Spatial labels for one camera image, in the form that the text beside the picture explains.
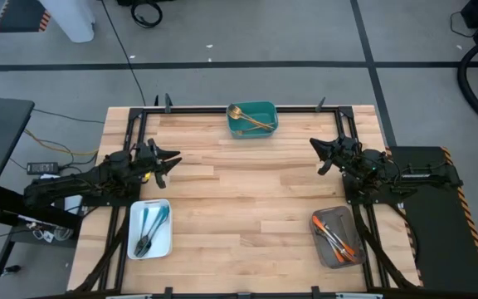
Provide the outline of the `black power adapter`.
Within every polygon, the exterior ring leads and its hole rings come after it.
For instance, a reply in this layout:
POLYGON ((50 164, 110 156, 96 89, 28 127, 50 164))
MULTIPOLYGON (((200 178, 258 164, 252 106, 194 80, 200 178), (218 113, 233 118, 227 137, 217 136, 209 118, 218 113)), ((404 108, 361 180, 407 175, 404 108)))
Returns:
POLYGON ((58 174, 60 172, 59 164, 57 162, 27 163, 26 171, 28 175, 58 174))

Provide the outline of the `white plastic bin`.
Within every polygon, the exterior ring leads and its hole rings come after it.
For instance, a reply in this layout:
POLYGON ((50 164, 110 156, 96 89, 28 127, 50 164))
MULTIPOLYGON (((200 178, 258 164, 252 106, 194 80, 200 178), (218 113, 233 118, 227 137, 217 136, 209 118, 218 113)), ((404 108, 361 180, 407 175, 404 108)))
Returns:
POLYGON ((138 201, 130 207, 129 233, 128 233, 128 257, 132 260, 165 257, 172 251, 172 216, 170 202, 167 199, 155 199, 138 201), (136 257, 134 250, 139 240, 140 226, 142 223, 141 212, 144 208, 149 209, 149 215, 145 227, 146 243, 141 255, 136 257))

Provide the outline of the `grey translucent plastic bin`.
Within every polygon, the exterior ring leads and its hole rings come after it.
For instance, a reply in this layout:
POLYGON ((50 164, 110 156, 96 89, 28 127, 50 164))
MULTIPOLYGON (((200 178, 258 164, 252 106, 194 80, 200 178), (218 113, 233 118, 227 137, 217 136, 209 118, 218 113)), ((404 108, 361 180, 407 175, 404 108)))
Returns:
POLYGON ((319 261, 324 267, 340 269, 343 267, 360 265, 367 260, 366 254, 363 250, 363 244, 360 240, 349 208, 338 206, 316 210, 310 217, 309 227, 319 261), (338 262, 324 231, 319 227, 320 222, 327 224, 337 235, 339 235, 342 240, 355 251, 355 257, 347 259, 343 256, 345 262, 338 262))

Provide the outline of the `white pedestal column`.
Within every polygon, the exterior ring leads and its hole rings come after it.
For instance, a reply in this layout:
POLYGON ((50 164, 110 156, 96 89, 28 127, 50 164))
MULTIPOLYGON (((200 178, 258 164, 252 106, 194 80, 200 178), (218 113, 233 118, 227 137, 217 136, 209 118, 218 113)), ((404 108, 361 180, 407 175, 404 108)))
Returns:
POLYGON ((95 16, 88 0, 38 1, 72 42, 85 43, 94 39, 95 16))

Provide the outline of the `white paper sheet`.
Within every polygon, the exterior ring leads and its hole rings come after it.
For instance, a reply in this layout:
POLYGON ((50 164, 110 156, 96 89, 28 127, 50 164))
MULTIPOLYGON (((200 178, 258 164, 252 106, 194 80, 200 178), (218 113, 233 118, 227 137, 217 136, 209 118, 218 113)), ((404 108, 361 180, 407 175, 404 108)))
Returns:
POLYGON ((56 200, 52 204, 52 206, 67 211, 69 213, 78 214, 81 209, 81 202, 81 195, 73 195, 56 200))

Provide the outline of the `hazard-striped black platform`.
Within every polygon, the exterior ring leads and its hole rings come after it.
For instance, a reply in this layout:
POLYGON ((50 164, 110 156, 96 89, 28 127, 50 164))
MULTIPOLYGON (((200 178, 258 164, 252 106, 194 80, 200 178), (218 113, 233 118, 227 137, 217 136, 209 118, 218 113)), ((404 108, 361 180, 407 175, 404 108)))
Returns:
POLYGON ((478 293, 478 232, 462 188, 421 185, 403 206, 423 287, 478 293))

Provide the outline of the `hazard-striped black floor mat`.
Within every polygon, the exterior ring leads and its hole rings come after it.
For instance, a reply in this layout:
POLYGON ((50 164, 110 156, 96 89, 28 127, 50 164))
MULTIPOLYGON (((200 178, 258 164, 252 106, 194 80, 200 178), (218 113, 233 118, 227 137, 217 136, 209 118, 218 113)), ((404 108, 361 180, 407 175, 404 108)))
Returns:
POLYGON ((39 0, 6 0, 0 12, 0 33, 44 32, 51 14, 39 0))

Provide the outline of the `teal plastic bin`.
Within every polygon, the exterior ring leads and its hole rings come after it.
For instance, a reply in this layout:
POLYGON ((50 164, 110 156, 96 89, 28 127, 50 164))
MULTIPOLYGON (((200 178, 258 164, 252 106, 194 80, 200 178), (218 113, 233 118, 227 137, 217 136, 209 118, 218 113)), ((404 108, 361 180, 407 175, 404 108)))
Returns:
POLYGON ((227 125, 234 139, 260 139, 241 138, 232 133, 230 127, 241 122, 252 123, 253 125, 261 125, 264 127, 269 127, 269 124, 273 123, 277 129, 279 121, 276 106, 269 101, 254 101, 232 103, 227 107, 227 125))

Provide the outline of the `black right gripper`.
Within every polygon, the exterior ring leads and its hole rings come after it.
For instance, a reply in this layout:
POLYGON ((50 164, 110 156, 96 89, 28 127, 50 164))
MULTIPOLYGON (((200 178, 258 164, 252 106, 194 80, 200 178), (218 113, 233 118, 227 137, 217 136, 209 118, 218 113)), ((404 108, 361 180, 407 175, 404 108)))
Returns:
POLYGON ((330 142, 310 139, 310 144, 319 159, 325 160, 318 169, 318 174, 326 174, 333 165, 345 170, 357 170, 359 167, 362 144, 356 139, 346 136, 340 136, 330 142))

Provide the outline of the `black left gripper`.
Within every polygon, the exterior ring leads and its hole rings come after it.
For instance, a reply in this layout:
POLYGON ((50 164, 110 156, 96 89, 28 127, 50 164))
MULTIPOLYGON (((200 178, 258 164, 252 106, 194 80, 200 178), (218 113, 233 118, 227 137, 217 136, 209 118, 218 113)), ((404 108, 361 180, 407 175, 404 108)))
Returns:
POLYGON ((167 175, 182 161, 182 158, 171 159, 180 155, 179 151, 159 149, 154 139, 149 139, 146 143, 138 143, 135 146, 135 153, 135 162, 137 170, 139 171, 139 182, 141 184, 148 183, 150 179, 145 180, 144 176, 147 173, 151 173, 154 174, 156 184, 161 189, 166 188, 163 176, 167 175))

